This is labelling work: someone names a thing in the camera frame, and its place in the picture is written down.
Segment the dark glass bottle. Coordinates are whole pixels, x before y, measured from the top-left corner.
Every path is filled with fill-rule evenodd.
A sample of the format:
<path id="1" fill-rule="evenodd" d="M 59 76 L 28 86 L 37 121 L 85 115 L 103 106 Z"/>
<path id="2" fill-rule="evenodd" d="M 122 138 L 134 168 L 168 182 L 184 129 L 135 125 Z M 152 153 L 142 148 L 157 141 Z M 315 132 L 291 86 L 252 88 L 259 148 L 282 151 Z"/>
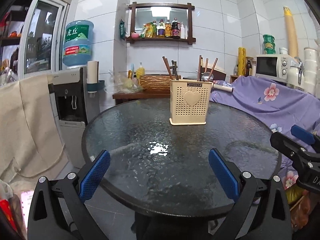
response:
<path id="1" fill-rule="evenodd" d="M 252 58 L 251 57 L 246 57 L 246 72 L 245 72 L 245 76 L 250 76 L 251 75 L 251 71 L 252 71 Z"/>

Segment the wooden side counter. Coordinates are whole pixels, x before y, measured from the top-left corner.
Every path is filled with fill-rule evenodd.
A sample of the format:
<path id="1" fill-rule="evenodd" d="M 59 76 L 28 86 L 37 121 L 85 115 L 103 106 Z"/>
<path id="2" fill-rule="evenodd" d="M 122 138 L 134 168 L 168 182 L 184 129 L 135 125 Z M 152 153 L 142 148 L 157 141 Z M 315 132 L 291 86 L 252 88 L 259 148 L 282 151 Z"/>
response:
<path id="1" fill-rule="evenodd" d="M 115 93 L 112 95 L 112 99 L 115 100 L 115 104 L 119 105 L 129 101 L 135 101 L 140 99 L 162 99 L 170 98 L 170 92 L 154 92 L 154 91 L 141 91 L 135 93 Z"/>

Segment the yellow soap bottle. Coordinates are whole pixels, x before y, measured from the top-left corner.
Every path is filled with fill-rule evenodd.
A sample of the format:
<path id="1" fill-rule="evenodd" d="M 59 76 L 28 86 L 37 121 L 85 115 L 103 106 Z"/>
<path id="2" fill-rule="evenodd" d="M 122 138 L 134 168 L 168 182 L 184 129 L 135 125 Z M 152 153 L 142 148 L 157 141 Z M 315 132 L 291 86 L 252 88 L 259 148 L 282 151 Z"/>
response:
<path id="1" fill-rule="evenodd" d="M 136 70 L 136 78 L 137 80 L 140 79 L 141 76 L 145 75 L 145 68 L 142 66 L 142 63 L 140 63 L 139 68 Z"/>

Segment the wooden wall shelf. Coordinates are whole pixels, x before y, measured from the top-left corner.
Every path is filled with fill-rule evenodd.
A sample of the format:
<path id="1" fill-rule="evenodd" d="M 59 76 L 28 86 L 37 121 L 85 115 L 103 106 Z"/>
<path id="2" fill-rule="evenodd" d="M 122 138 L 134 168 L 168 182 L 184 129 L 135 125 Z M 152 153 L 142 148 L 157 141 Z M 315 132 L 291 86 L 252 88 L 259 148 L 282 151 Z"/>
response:
<path id="1" fill-rule="evenodd" d="M 193 11 L 191 3 L 137 3 L 129 5 L 131 23 L 127 42 L 172 41 L 192 45 Z"/>

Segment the white microwave oven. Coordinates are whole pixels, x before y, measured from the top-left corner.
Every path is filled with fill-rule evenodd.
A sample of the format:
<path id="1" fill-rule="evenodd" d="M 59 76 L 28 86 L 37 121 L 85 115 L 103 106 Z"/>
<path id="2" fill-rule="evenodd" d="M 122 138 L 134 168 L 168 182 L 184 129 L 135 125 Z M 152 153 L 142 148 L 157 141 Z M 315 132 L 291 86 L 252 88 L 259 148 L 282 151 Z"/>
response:
<path id="1" fill-rule="evenodd" d="M 298 62 L 288 54 L 261 54 L 256 57 L 255 77 L 287 83 L 290 67 Z"/>

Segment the metal spoon wooden handle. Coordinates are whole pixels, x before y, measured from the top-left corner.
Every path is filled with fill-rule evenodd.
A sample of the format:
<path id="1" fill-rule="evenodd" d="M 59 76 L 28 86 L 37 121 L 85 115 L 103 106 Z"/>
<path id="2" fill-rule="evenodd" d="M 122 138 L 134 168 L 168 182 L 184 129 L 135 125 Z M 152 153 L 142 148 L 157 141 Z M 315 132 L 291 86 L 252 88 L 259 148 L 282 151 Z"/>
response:
<path id="1" fill-rule="evenodd" d="M 199 56 L 198 70 L 197 70 L 197 81 L 210 82 L 213 81 L 213 70 L 214 65 L 208 68 L 208 59 L 203 61 L 203 57 Z"/>

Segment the woven wooden basin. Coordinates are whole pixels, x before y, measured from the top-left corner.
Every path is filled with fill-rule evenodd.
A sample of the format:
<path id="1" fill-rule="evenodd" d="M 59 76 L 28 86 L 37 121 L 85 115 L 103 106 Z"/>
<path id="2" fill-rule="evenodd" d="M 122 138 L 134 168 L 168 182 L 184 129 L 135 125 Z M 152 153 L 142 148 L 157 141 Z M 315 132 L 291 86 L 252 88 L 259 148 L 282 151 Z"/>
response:
<path id="1" fill-rule="evenodd" d="M 170 75 L 142 75 L 139 77 L 139 84 L 147 92 L 169 94 L 170 80 Z"/>

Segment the blue water jug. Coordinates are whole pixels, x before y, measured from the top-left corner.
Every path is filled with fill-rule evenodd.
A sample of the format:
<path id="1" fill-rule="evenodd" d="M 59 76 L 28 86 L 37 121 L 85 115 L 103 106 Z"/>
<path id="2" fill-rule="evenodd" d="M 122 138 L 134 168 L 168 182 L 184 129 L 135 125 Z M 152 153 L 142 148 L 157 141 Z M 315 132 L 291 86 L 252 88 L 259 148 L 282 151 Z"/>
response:
<path id="1" fill-rule="evenodd" d="M 92 58 L 94 24 L 87 20 L 73 21 L 66 26 L 62 62 L 67 67 L 84 66 Z"/>

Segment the plastic bag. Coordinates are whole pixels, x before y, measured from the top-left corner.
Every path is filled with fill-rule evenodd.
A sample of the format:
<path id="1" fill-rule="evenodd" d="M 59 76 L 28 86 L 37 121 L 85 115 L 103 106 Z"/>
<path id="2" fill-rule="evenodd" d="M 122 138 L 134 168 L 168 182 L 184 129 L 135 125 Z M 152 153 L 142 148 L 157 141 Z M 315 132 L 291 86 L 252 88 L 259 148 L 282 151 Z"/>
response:
<path id="1" fill-rule="evenodd" d="M 107 94 L 132 94 L 142 92 L 143 87 L 137 80 L 129 79 L 127 73 L 109 72 L 107 84 L 104 87 Z"/>

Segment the water dispenser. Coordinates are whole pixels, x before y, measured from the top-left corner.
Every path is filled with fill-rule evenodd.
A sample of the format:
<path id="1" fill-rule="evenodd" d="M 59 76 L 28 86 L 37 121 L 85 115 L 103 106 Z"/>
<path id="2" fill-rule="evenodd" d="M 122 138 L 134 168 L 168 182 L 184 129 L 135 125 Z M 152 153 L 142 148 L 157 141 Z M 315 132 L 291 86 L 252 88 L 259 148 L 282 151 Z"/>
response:
<path id="1" fill-rule="evenodd" d="M 76 168 L 85 164 L 81 140 L 88 123 L 100 113 L 99 94 L 87 90 L 85 66 L 61 70 L 49 77 L 49 91 L 54 93 L 57 126 L 68 160 Z"/>

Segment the paper cup stack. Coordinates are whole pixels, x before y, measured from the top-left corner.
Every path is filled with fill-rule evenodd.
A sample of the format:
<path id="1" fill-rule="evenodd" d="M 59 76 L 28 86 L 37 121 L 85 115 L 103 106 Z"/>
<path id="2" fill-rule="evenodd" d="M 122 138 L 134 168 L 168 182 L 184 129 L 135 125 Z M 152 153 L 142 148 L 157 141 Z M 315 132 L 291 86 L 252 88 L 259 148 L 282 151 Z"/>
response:
<path id="1" fill-rule="evenodd" d="M 98 83 L 99 76 L 99 62 L 88 61 L 87 63 L 87 83 L 96 84 Z"/>

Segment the yellow roll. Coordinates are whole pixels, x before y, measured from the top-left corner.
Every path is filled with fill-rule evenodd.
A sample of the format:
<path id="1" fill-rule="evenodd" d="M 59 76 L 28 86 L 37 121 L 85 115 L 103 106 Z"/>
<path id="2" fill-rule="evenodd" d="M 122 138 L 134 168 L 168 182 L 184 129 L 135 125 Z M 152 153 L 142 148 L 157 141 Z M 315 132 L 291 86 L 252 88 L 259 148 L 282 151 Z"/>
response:
<path id="1" fill-rule="evenodd" d="M 245 76 L 246 74 L 246 49 L 238 48 L 238 76 Z"/>

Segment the green stacked containers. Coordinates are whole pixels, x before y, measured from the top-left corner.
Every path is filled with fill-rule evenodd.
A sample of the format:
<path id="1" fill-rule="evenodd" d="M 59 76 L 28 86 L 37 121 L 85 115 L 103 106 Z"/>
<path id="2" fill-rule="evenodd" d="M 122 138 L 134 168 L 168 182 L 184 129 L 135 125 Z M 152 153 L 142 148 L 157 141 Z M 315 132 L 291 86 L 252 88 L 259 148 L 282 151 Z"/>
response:
<path id="1" fill-rule="evenodd" d="M 275 38 L 272 35 L 263 35 L 263 45 L 265 54 L 276 53 Z"/>

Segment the cream perforated utensil holder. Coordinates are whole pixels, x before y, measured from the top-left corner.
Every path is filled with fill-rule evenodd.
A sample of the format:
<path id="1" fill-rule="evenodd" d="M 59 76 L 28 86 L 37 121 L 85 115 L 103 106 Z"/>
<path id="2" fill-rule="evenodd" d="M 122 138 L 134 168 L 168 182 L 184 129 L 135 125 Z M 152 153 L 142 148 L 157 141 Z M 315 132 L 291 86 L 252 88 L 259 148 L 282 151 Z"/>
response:
<path id="1" fill-rule="evenodd" d="M 195 80 L 170 81 L 170 118 L 174 126 L 204 125 L 213 84 Z"/>

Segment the purple floral cloth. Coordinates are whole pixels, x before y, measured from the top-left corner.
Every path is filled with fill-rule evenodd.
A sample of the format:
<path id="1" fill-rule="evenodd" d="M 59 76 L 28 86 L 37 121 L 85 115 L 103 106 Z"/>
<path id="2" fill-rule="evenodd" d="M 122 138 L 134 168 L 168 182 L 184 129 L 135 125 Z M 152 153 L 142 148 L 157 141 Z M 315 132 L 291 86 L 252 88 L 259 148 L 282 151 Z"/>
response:
<path id="1" fill-rule="evenodd" d="M 280 132 L 308 151 L 313 148 L 291 134 L 291 127 L 297 125 L 319 136 L 319 100 L 300 90 L 285 87 L 278 83 L 256 77 L 239 77 L 232 84 L 219 81 L 218 85 L 233 87 L 233 92 L 214 89 L 210 100 L 233 109 L 235 115 L 228 121 L 231 131 L 244 132 L 254 142 L 257 153 L 250 155 L 249 162 L 255 171 L 276 172 L 285 189 L 298 184 L 298 171 L 293 162 L 283 154 L 276 152 L 270 145 L 271 133 Z M 249 119 L 257 119 L 267 126 L 268 132 L 255 129 L 250 132 Z"/>

